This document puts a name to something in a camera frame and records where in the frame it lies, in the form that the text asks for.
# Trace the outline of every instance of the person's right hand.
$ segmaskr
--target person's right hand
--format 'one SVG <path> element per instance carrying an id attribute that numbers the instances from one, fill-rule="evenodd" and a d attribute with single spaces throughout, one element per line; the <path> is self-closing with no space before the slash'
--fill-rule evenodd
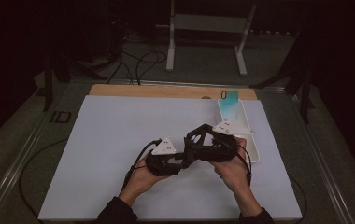
<path id="1" fill-rule="evenodd" d="M 241 146 L 238 147 L 239 155 L 245 159 L 245 150 L 243 148 L 246 148 L 247 140 L 244 138 L 235 138 L 235 140 Z M 215 167 L 215 172 L 233 192 L 242 216 L 258 216 L 262 212 L 262 208 L 250 189 L 245 164 L 236 156 L 230 161 L 211 162 L 211 164 Z"/>

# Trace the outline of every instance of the black sleeve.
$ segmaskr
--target black sleeve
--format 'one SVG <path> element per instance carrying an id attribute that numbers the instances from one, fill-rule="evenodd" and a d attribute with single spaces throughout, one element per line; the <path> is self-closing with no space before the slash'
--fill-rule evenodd
<path id="1" fill-rule="evenodd" d="M 262 208 L 262 212 L 256 217 L 242 217 L 239 215 L 238 224 L 273 224 L 274 220 L 271 218 L 270 214 Z"/>
<path id="2" fill-rule="evenodd" d="M 137 216 L 132 208 L 120 198 L 114 197 L 93 224 L 131 224 L 136 223 L 136 220 Z"/>

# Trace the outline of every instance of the dark background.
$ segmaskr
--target dark background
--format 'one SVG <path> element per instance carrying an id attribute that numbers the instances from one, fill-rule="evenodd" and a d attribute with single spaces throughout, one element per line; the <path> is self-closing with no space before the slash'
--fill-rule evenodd
<path id="1" fill-rule="evenodd" d="M 202 10 L 202 14 L 210 15 L 248 10 L 246 4 L 241 6 L 232 0 L 206 0 L 208 7 L 198 7 L 203 2 L 181 0 L 177 10 Z M 73 58 L 91 58 L 82 24 L 72 9 L 74 3 L 0 1 L 0 127 L 36 91 L 33 76 L 44 70 L 45 46 Z M 109 3 L 118 5 L 121 1 Z M 113 13 L 145 35 L 155 34 L 155 24 L 169 22 L 169 1 L 125 3 Z M 233 5 L 226 8 L 234 10 L 220 11 L 218 4 Z M 355 2 L 259 1 L 251 28 L 254 34 L 268 31 L 297 35 L 282 69 L 297 63 L 303 55 L 311 59 L 312 84 L 319 87 L 355 158 Z M 52 41 L 45 45 L 47 39 Z"/>

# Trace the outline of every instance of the gray carpet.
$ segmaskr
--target gray carpet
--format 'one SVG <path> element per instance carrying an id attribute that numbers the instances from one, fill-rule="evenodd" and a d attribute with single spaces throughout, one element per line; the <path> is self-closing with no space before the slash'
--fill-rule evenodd
<path id="1" fill-rule="evenodd" d="M 202 44 L 200 47 L 191 46 L 192 41 L 186 39 L 179 41 L 181 45 L 177 42 L 174 72 L 166 72 L 165 63 L 156 64 L 142 77 L 143 83 L 172 82 L 231 86 L 256 84 L 277 73 L 293 39 L 280 35 L 250 35 L 244 49 L 248 68 L 247 77 L 237 74 L 231 42 L 211 48 Z M 137 57 L 142 56 L 146 51 L 132 50 L 133 48 L 152 48 L 164 53 L 167 49 L 164 39 L 146 43 L 127 42 L 124 47 L 126 51 L 129 49 Z M 123 55 L 123 61 L 134 72 L 137 60 Z M 100 74 L 105 77 L 110 76 L 117 66 L 117 63 L 113 64 Z M 124 69 L 118 71 L 112 83 L 129 83 Z M 140 67 L 139 73 L 145 69 L 146 66 Z M 69 136 L 84 96 L 88 94 L 91 85 L 97 82 L 99 81 L 75 73 L 65 91 L 56 91 L 55 105 L 50 112 L 69 111 L 72 113 L 72 119 L 69 123 L 47 123 L 42 127 L 39 138 L 33 141 L 31 155 Z M 282 80 L 274 86 L 282 87 L 285 82 L 286 80 Z M 287 171 L 297 181 L 292 179 L 291 183 L 302 211 L 306 209 L 305 218 L 301 223 L 342 223 L 331 200 L 330 186 L 324 180 L 317 158 L 314 156 L 313 143 L 308 138 L 308 130 L 313 134 L 352 216 L 352 222 L 347 223 L 355 223 L 355 162 L 316 89 L 313 88 L 311 92 L 311 101 L 315 108 L 309 110 L 309 126 L 303 125 L 297 117 L 296 105 L 292 103 L 290 96 L 275 89 L 257 91 L 257 94 L 263 103 Z M 0 181 L 20 154 L 38 121 L 50 118 L 51 113 L 42 112 L 43 100 L 42 97 L 31 97 L 0 130 Z M 23 193 L 37 212 L 45 198 L 64 145 L 65 142 L 60 142 L 41 151 L 29 163 L 22 176 Z M 34 216 L 23 204 L 17 184 L 0 202 L 0 223 L 36 223 Z"/>

